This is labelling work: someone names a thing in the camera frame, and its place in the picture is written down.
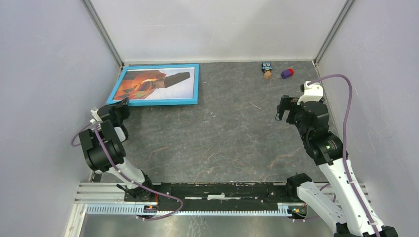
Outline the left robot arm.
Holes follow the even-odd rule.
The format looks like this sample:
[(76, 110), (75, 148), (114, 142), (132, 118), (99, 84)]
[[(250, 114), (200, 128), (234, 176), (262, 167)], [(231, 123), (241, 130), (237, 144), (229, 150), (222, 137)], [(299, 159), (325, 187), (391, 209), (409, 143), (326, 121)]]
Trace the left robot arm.
[(125, 200), (150, 201), (155, 197), (155, 187), (150, 178), (134, 167), (126, 158), (123, 142), (128, 131), (123, 125), (130, 116), (129, 99), (90, 110), (95, 127), (85, 128), (79, 134), (84, 159), (92, 171), (110, 173), (124, 184), (117, 188), (125, 193)]

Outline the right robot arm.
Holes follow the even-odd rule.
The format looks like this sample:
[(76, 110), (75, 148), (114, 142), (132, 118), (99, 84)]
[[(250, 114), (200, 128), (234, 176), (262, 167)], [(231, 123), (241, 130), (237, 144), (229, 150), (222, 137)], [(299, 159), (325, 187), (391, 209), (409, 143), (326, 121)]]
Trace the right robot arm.
[(316, 187), (305, 173), (287, 179), (286, 197), (302, 200), (329, 226), (335, 237), (396, 237), (394, 227), (385, 225), (368, 203), (353, 170), (343, 142), (329, 130), (329, 112), (320, 101), (298, 102), (284, 95), (277, 106), (276, 119), (295, 125), (306, 153), (326, 177), (339, 204)]

